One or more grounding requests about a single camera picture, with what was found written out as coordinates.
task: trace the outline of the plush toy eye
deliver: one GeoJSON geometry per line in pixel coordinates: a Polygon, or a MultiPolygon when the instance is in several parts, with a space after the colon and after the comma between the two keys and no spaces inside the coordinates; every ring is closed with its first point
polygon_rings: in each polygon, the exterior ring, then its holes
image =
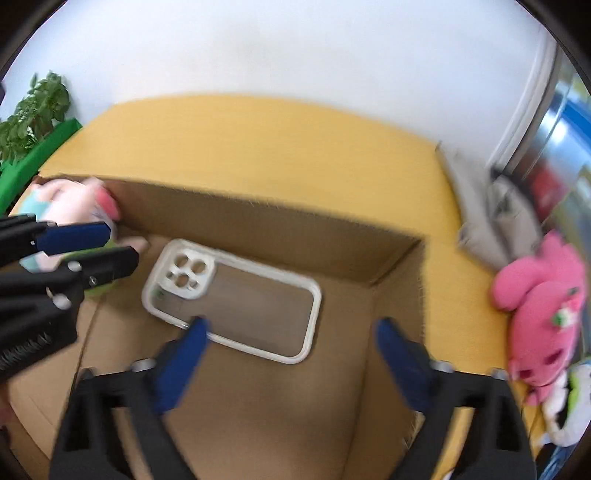
{"type": "Polygon", "coordinates": [[[556,360],[560,358],[560,355],[562,355],[562,349],[544,358],[544,365],[552,365],[554,362],[556,362],[556,360]]]}

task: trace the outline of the green planter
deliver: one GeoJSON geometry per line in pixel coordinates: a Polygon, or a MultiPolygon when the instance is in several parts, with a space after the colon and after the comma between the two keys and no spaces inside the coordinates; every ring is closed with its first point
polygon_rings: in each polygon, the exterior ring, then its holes
{"type": "Polygon", "coordinates": [[[75,118],[60,123],[25,158],[4,168],[0,175],[0,213],[6,212],[47,159],[80,128],[82,125],[75,118]]]}

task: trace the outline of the cardboard box wall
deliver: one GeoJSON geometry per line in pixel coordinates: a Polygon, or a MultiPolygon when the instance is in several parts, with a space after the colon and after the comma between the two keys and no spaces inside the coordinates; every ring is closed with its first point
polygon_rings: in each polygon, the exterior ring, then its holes
{"type": "MultiPolygon", "coordinates": [[[[414,415],[375,350],[371,329],[396,317],[422,339],[420,239],[276,205],[108,181],[125,225],[150,248],[129,279],[80,310],[79,341],[18,377],[15,411],[51,455],[80,368],[121,371],[181,331],[148,314],[140,293],[172,238],[186,238],[312,276],[323,293],[313,350],[283,365],[210,343],[181,405],[166,417],[203,479],[384,479],[404,452],[414,415]],[[38,395],[39,389],[47,395],[38,395]]],[[[121,420],[129,461],[149,478],[121,420]]]]}

